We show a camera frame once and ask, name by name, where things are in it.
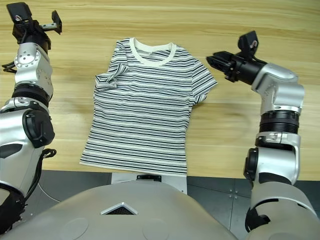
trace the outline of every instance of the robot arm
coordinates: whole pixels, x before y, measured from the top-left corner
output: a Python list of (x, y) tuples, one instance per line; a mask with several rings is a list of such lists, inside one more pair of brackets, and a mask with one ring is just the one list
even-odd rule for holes
[(208, 56), (208, 63), (231, 82), (251, 85), (261, 96), (261, 121), (255, 148), (248, 151), (244, 176), (252, 184), (245, 219), (248, 240), (315, 240), (319, 219), (305, 194), (293, 184), (299, 176), (298, 135), (304, 87), (292, 71), (255, 57), (255, 31), (240, 37), (241, 52)]
[(48, 110), (53, 95), (51, 41), (45, 31), (62, 30), (56, 11), (54, 23), (39, 25), (27, 4), (12, 3), (7, 9), (19, 49), (14, 61), (3, 65), (5, 72), (15, 73), (15, 86), (0, 109), (0, 234), (20, 220), (40, 179), (42, 159), (56, 154), (54, 149), (44, 150), (55, 137)]

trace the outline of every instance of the vent grille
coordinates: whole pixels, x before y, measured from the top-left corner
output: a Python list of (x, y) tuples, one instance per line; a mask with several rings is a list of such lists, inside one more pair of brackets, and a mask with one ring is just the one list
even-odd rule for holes
[(121, 206), (107, 213), (106, 215), (134, 215), (134, 214), (130, 212), (128, 209), (126, 209), (124, 206)]
[(125, 202), (120, 202), (101, 211), (100, 215), (138, 215), (138, 211)]

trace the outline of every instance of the silver arm casing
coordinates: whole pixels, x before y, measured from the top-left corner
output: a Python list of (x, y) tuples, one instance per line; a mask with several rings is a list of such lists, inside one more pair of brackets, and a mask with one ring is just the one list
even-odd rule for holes
[(34, 84), (43, 89), (51, 99), (54, 88), (51, 82), (52, 67), (47, 53), (36, 43), (19, 45), (14, 59), (17, 68), (15, 85)]
[[(52, 97), (52, 67), (47, 53), (39, 45), (32, 42), (20, 44), (14, 63), (17, 67), (15, 87), (21, 84), (37, 86), (45, 91), (49, 98)], [(0, 184), (13, 187), (24, 196), (32, 184), (39, 157), (44, 149), (44, 146), (33, 146), (23, 126), (24, 114), (32, 109), (33, 105), (49, 114), (48, 108), (42, 102), (29, 97), (13, 97), (0, 110), (0, 147), (22, 145), (18, 152), (0, 158)], [(0, 193), (0, 205), (6, 196), (7, 194)]]
[(264, 65), (251, 89), (261, 96), (261, 115), (275, 110), (301, 113), (305, 89), (298, 84), (298, 76), (289, 69), (273, 63)]
[[(270, 111), (288, 110), (298, 114), (302, 111), (305, 90), (298, 84), (298, 76), (284, 67), (273, 63), (266, 64), (257, 74), (251, 89), (261, 96), (260, 114)], [(259, 148), (259, 173), (280, 174), (294, 184), (300, 171), (300, 136), (290, 132), (265, 131), (256, 135), (257, 139), (265, 138), (268, 143), (286, 144), (293, 151), (273, 148)]]
[[(297, 75), (288, 69), (266, 64), (252, 83), (252, 90), (261, 95), (261, 115), (282, 110), (301, 113), (305, 91)], [(256, 139), (272, 145), (258, 146), (256, 150), (258, 161), (248, 213), (251, 222), (263, 219), (265, 223), (251, 229), (247, 240), (318, 240), (320, 221), (306, 195), (293, 186), (299, 176), (300, 136), (262, 131)], [(276, 145), (291, 146), (292, 150), (272, 147)], [(261, 179), (261, 173), (284, 177), (289, 182)]]

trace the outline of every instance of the black cable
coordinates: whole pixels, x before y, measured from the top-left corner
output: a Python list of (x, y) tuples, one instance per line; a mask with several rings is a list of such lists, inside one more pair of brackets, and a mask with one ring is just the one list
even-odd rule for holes
[[(20, 40), (19, 44), (23, 44), (26, 40), (26, 37), (27, 37), (27, 29), (25, 27), (23, 29), (24, 29), (24, 33), (23, 33), (22, 39)], [(13, 61), (9, 62), (7, 64), (3, 64), (2, 67), (3, 67), (4, 72), (13, 73), (13, 74), (15, 74), (17, 72), (17, 70), (13, 69), (15, 67), (15, 63)]]
[(47, 148), (47, 149), (44, 149), (40, 155), (40, 158), (39, 158), (39, 161), (36, 165), (36, 168), (35, 168), (35, 174), (34, 174), (34, 178), (33, 178), (33, 181), (32, 181), (32, 184), (31, 184), (31, 187), (29, 188), (29, 191), (28, 193), (26, 194), (25, 198), (24, 198), (24, 201), (26, 202), (28, 200), (28, 198), (31, 196), (31, 194), (34, 192), (34, 190), (36, 189), (37, 187), (37, 184), (40, 180), (40, 177), (41, 177), (41, 171), (42, 171), (42, 161), (44, 158), (52, 158), (54, 155), (56, 155), (57, 153), (57, 150), (55, 149), (50, 149), (50, 148)]
[(12, 61), (12, 62), (9, 62), (9, 63), (7, 63), (7, 64), (3, 64), (3, 65), (1, 65), (3, 68), (7, 68), (7, 67), (9, 67), (10, 65), (15, 65), (15, 63)]
[(26, 37), (27, 37), (27, 29), (26, 28), (23, 28), (24, 29), (24, 34), (23, 34), (23, 37), (20, 41), (20, 44), (23, 44), (26, 40)]
[(253, 56), (252, 58), (253, 58), (254, 60), (256, 60), (257, 62), (259, 62), (259, 63), (267, 64), (267, 62), (266, 62), (266, 61), (262, 61), (262, 60), (260, 60), (260, 59), (256, 58), (255, 56)]

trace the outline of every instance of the t-shirt hem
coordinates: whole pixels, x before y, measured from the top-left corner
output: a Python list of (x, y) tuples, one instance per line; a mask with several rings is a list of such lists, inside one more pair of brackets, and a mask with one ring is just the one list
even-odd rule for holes
[(135, 172), (135, 173), (165, 175), (165, 176), (173, 176), (173, 177), (186, 177), (187, 176), (187, 173), (166, 173), (166, 172), (158, 172), (158, 171), (152, 171), (152, 170), (146, 171), (143, 169), (132, 169), (130, 167), (125, 167), (125, 166), (117, 167), (117, 166), (109, 166), (108, 164), (88, 163), (88, 162), (84, 162), (84, 161), (80, 161), (79, 164), (91, 166), (91, 167), (103, 168), (103, 169), (130, 171), (130, 172)]

